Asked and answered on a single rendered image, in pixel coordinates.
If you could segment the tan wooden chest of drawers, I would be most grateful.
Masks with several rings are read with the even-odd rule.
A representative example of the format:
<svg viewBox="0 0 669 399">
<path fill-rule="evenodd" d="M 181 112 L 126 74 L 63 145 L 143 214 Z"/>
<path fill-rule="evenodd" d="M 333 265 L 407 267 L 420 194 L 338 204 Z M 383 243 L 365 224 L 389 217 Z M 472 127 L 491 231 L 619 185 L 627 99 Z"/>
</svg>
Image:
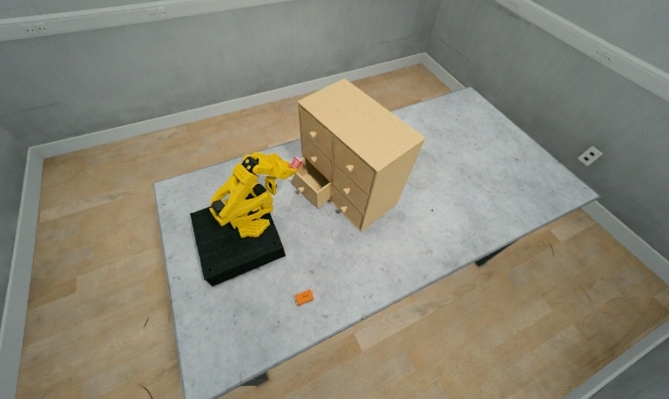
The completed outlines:
<svg viewBox="0 0 669 399">
<path fill-rule="evenodd" d="M 332 159 L 308 138 L 332 160 L 331 180 L 303 154 L 301 107 L 334 134 Z M 361 229 L 350 220 L 364 231 L 397 204 L 426 138 L 345 78 L 299 100 L 298 112 L 302 157 L 331 182 L 330 201 L 339 210 L 332 201 L 335 138 L 375 170 L 370 194 L 362 188 L 369 196 L 365 213 L 342 193 L 364 215 Z"/>
</svg>

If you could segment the red and white eraser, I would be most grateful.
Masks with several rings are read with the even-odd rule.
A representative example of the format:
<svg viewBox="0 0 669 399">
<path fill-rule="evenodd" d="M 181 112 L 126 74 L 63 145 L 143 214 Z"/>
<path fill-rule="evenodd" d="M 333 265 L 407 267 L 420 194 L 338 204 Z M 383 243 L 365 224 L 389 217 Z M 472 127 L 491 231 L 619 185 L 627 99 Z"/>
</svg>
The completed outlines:
<svg viewBox="0 0 669 399">
<path fill-rule="evenodd" d="M 289 168 L 295 168 L 295 169 L 298 170 L 298 169 L 300 168 L 301 164 L 302 164 L 302 161 L 301 161 L 298 157 L 294 157 L 294 159 L 293 159 L 293 161 L 291 162 Z M 294 175 L 295 175 L 295 174 L 294 174 Z M 288 179 L 288 180 L 292 180 L 293 177 L 294 177 L 294 175 L 288 177 L 287 179 Z"/>
</svg>

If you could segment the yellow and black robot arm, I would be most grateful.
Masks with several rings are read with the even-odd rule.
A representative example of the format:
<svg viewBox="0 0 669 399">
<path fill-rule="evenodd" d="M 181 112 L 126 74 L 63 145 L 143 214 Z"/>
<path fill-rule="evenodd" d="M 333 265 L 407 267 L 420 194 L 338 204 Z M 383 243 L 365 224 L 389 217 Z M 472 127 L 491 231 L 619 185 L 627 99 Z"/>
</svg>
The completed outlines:
<svg viewBox="0 0 669 399">
<path fill-rule="evenodd" d="M 239 228 L 241 238 L 258 237 L 270 225 L 269 220 L 260 217 L 272 212 L 274 206 L 272 194 L 256 181 L 256 174 L 268 175 L 274 163 L 265 153 L 259 152 L 245 155 L 242 161 L 242 164 L 239 162 L 232 170 L 233 174 L 227 182 L 213 195 L 210 211 L 215 219 L 218 216 L 216 220 L 222 226 L 232 221 Z M 245 199 L 249 193 L 252 193 L 253 199 Z M 229 199 L 222 202 L 228 194 Z M 255 218 L 258 220 L 252 221 Z"/>
</svg>

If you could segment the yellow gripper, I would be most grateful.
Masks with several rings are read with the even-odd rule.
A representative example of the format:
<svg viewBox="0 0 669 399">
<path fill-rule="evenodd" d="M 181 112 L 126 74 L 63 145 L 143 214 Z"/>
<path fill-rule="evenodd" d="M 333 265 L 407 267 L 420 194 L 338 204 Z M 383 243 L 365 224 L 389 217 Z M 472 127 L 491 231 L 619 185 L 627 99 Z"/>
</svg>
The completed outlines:
<svg viewBox="0 0 669 399">
<path fill-rule="evenodd" d="M 287 179 L 298 172 L 295 168 L 289 168 L 290 163 L 282 160 L 276 153 L 267 155 L 274 163 L 274 167 L 269 176 L 265 177 L 265 188 L 274 196 L 276 194 L 276 179 Z M 291 170 L 290 170 L 291 169 Z"/>
</svg>

